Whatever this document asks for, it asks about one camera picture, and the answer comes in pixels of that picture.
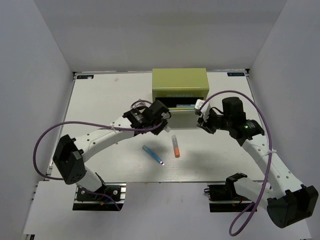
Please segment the blue highlighter pen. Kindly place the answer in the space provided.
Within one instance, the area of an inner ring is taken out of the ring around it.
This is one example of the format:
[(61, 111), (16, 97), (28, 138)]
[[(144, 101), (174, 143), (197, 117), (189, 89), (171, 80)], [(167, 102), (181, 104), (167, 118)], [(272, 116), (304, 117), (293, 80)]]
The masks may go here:
[(194, 108), (195, 104), (177, 104), (176, 108)]
[(149, 155), (151, 156), (157, 163), (159, 163), (160, 165), (164, 166), (165, 163), (162, 161), (162, 159), (153, 151), (151, 150), (149, 147), (147, 147), (146, 145), (142, 146), (142, 149)]

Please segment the green metal drawer chest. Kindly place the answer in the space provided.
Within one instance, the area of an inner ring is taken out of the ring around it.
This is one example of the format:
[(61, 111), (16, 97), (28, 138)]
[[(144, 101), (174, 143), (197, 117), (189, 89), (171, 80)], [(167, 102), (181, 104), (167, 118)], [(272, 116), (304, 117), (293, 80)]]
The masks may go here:
[(154, 68), (152, 70), (152, 100), (161, 101), (169, 110), (189, 111), (193, 107), (177, 108), (178, 104), (196, 104), (205, 100), (210, 90), (205, 68)]

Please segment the orange highlighter pen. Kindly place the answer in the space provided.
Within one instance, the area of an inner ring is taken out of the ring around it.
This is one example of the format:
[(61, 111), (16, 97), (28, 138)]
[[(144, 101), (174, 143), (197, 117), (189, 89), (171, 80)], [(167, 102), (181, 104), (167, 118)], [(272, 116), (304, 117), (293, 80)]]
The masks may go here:
[(176, 158), (179, 158), (180, 157), (180, 149), (179, 149), (179, 145), (178, 145), (177, 136), (176, 135), (172, 135), (171, 136), (171, 140), (172, 140), (174, 156)]

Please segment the green highlighter pen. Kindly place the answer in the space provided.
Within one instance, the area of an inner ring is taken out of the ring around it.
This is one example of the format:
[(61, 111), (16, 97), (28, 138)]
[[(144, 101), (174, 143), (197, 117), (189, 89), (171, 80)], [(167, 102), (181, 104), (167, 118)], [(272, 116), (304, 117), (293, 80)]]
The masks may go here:
[(169, 126), (165, 126), (163, 128), (164, 131), (166, 131), (167, 133), (169, 133), (171, 131), (171, 128)]

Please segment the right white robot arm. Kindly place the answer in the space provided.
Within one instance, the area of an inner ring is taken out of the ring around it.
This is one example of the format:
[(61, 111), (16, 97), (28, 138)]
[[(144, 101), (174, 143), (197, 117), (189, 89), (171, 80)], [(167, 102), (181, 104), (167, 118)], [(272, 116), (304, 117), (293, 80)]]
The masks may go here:
[(265, 131), (255, 120), (249, 120), (238, 97), (222, 100), (217, 114), (204, 100), (196, 101), (199, 116), (197, 126), (209, 134), (227, 131), (252, 157), (267, 178), (271, 189), (263, 190), (259, 206), (264, 208), (279, 228), (295, 224), (312, 216), (319, 193), (314, 186), (305, 186), (286, 167), (274, 149), (269, 149)]

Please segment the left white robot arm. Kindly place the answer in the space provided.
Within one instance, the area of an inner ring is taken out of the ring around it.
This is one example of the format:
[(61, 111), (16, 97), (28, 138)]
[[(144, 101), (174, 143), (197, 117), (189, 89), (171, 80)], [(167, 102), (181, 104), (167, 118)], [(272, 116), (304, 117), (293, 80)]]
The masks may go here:
[(105, 196), (107, 186), (85, 163), (123, 140), (146, 133), (157, 136), (167, 128), (171, 116), (168, 107), (159, 100), (150, 106), (136, 106), (93, 132), (74, 138), (68, 134), (62, 136), (53, 154), (53, 162), (67, 185), (75, 184), (99, 200)]

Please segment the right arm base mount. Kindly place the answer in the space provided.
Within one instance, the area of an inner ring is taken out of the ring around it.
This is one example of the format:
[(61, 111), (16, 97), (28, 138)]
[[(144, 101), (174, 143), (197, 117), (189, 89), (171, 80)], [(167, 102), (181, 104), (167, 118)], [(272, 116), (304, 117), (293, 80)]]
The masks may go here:
[(252, 202), (240, 195), (231, 196), (224, 184), (207, 185), (203, 192), (208, 196), (211, 213), (240, 213)]

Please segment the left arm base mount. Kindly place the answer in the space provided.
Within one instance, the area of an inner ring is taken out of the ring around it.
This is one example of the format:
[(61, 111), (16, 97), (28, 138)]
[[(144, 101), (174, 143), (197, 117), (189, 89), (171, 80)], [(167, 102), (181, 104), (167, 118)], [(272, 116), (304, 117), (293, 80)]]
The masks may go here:
[(73, 211), (118, 212), (126, 198), (126, 183), (106, 183), (96, 192), (76, 188)]

